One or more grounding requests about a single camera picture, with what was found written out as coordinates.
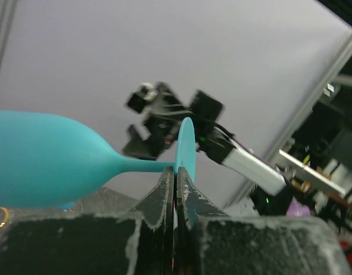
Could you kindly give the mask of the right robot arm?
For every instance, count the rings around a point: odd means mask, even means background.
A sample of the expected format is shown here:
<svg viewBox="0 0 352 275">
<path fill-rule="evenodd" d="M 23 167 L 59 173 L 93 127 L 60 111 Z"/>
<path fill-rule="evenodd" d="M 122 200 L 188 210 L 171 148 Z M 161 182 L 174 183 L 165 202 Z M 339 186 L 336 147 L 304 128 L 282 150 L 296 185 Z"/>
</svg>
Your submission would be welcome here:
<svg viewBox="0 0 352 275">
<path fill-rule="evenodd" d="M 293 199 L 287 178 L 218 124 L 224 106 L 217 99 L 199 89 L 185 105 L 165 82 L 143 83 L 131 93 L 126 106 L 143 115 L 142 124 L 149 132 L 143 139 L 135 125 L 128 127 L 130 140 L 123 147 L 126 156 L 157 160 L 178 139 L 181 122 L 189 117 L 195 134 L 192 149 L 255 183 L 250 196 L 260 215 L 286 215 Z"/>
</svg>

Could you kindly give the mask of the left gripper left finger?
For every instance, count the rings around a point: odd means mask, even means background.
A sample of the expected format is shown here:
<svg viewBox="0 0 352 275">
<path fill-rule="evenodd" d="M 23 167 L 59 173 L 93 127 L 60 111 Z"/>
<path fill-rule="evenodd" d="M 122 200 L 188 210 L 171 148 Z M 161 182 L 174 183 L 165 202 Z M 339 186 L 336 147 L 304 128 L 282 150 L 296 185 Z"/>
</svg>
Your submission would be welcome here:
<svg viewBox="0 0 352 275">
<path fill-rule="evenodd" d="M 172 274 L 174 170 L 123 213 L 27 217 L 0 240 L 0 274 Z"/>
</svg>

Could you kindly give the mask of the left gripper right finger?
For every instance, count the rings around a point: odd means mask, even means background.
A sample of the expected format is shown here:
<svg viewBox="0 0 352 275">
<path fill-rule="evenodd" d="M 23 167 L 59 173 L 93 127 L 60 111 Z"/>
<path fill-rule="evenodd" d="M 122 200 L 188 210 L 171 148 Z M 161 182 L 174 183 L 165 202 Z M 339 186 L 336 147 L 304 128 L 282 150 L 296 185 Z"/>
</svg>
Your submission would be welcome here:
<svg viewBox="0 0 352 275">
<path fill-rule="evenodd" d="M 314 217 L 230 217 L 177 174 L 179 274 L 351 274 L 333 231 Z"/>
</svg>

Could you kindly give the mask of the blue front wine glass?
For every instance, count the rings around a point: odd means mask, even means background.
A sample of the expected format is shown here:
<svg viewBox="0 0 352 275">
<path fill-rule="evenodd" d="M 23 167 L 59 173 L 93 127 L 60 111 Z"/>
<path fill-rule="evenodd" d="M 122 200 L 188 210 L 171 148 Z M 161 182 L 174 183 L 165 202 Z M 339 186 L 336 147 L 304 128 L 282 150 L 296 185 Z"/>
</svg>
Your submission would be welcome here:
<svg viewBox="0 0 352 275">
<path fill-rule="evenodd" d="M 57 206 L 57 208 L 61 209 L 61 210 L 67 210 L 67 209 L 70 209 L 71 207 L 73 207 L 74 205 L 75 205 L 74 202 L 70 202 L 70 203 L 67 203 L 64 205 Z"/>
</svg>

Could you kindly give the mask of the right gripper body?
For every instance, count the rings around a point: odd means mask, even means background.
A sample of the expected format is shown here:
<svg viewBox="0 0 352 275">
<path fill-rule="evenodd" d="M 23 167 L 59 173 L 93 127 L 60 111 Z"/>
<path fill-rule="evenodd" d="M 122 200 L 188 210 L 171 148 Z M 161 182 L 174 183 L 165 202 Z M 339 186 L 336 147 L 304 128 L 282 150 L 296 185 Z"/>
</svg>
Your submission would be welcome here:
<svg viewBox="0 0 352 275">
<path fill-rule="evenodd" d="M 144 82 L 131 94 L 126 106 L 142 115 L 142 125 L 149 136 L 143 139 L 131 124 L 127 128 L 130 140 L 122 153 L 143 160 L 157 160 L 178 139 L 181 121 L 191 112 L 165 82 Z"/>
</svg>

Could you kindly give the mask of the light blue back glass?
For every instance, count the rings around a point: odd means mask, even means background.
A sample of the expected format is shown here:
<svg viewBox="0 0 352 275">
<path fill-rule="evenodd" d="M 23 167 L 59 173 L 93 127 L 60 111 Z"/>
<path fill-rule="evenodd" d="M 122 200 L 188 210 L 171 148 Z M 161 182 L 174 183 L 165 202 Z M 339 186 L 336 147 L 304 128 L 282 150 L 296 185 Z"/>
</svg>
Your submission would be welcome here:
<svg viewBox="0 0 352 275">
<path fill-rule="evenodd" d="M 93 193 L 126 172 L 162 172 L 166 167 L 195 174 L 194 126 L 185 118 L 175 161 L 128 158 L 98 133 L 67 117 L 0 111 L 0 207 L 57 207 Z"/>
</svg>

